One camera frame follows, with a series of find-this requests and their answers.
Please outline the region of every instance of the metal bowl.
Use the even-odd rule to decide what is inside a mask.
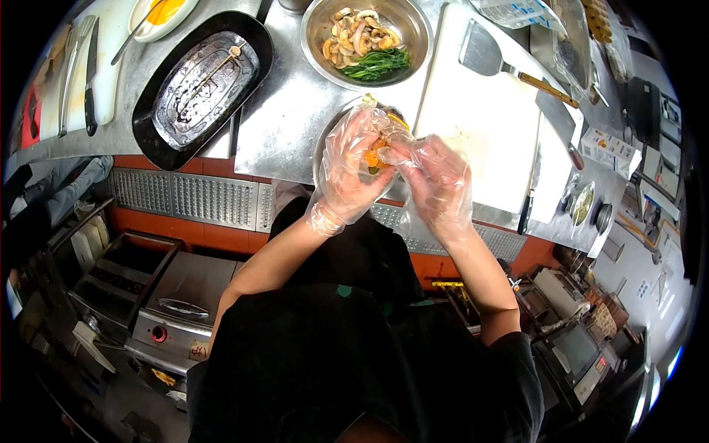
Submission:
[[[323,131],[320,133],[320,137],[318,138],[318,144],[315,146],[315,151],[313,152],[313,183],[315,184],[315,187],[317,188],[319,183],[320,183],[320,173],[321,173],[321,168],[320,166],[323,163],[323,153],[325,152],[325,139],[328,138],[328,135],[335,129],[335,126],[342,120],[342,117],[347,115],[352,108],[354,108],[357,105],[362,104],[362,97],[359,97],[358,99],[352,100],[348,104],[346,104],[340,112],[335,114],[330,121],[328,122],[327,125],[323,128]],[[386,108],[384,105],[379,103],[377,105],[379,108]],[[386,195],[387,192],[391,189],[392,186],[398,181],[401,180],[403,181],[403,178],[401,177],[401,174],[399,172],[396,172],[394,174],[394,178],[391,180],[389,185],[384,188],[382,193],[377,197],[377,200],[382,198],[384,195]]]
[[[325,59],[321,45],[332,37],[330,19],[344,7],[355,10],[374,9],[382,23],[391,24],[391,29],[401,38],[411,56],[408,69],[397,69],[382,75],[375,82],[361,82],[343,75],[329,60]],[[334,1],[315,0],[303,15],[301,46],[306,58],[323,77],[332,83],[353,91],[368,92],[401,83],[411,77],[433,54],[433,30],[421,8],[407,0],[388,1]]]

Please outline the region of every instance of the plastic glove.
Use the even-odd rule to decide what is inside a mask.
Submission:
[[[415,142],[392,141],[389,148],[379,150],[379,156],[401,171],[421,220],[442,245],[465,240],[471,235],[468,161],[437,135]]]
[[[341,232],[372,207],[396,168],[369,173],[364,154],[391,127],[386,112],[373,106],[353,108],[325,139],[320,183],[311,199],[310,224],[325,236]]]

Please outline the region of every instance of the spatula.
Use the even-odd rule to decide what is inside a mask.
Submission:
[[[500,46],[495,38],[478,22],[470,20],[468,31],[463,40],[458,61],[466,68],[486,77],[492,77],[499,72],[507,72],[517,77],[520,81],[534,86],[573,108],[579,108],[579,102],[567,96],[553,86],[536,79],[529,74],[521,72],[502,59]]]

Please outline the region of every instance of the metal grate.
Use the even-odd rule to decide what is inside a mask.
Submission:
[[[382,225],[388,228],[394,228],[398,225],[401,219],[403,209],[398,206],[384,205],[375,203],[372,207],[374,218]],[[492,251],[493,255],[499,259],[503,259],[508,263],[515,261],[522,247],[527,242],[527,237],[518,235],[514,232],[490,228],[489,226],[473,223],[475,230],[480,234],[483,241]],[[433,255],[448,255],[445,249],[439,244],[421,242],[415,238],[405,238],[406,247],[409,252],[418,252],[420,254]]]
[[[168,173],[113,168],[111,175],[116,204],[124,208],[172,216]]]
[[[273,186],[259,183],[259,198],[256,205],[256,231],[271,232],[274,213]]]
[[[219,177],[171,175],[172,213],[175,217],[213,225],[256,229],[258,183]]]
[[[270,184],[220,177],[113,168],[113,192],[119,206],[137,211],[229,226],[257,232],[271,232],[274,192]],[[375,203],[374,218],[395,228],[402,208]],[[526,236],[473,223],[495,257],[512,263],[527,241]],[[409,252],[447,255],[438,244],[404,238]]]

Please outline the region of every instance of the wooden handle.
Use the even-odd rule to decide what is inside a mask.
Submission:
[[[571,106],[574,109],[579,108],[579,102],[572,99],[571,97],[567,96],[560,90],[554,88],[553,86],[550,86],[549,84],[546,84],[542,82],[541,80],[537,80],[536,78],[530,76],[529,74],[525,74],[524,72],[520,73],[520,80],[525,82],[526,84],[532,85],[535,88],[539,89],[540,91],[544,91],[548,94],[553,95],[554,97],[558,98],[559,100],[563,101],[567,105]]]
[[[569,157],[571,158],[571,162],[574,163],[574,166],[579,171],[584,170],[584,159],[581,158],[581,154],[579,154],[579,151],[576,148],[569,149]]]

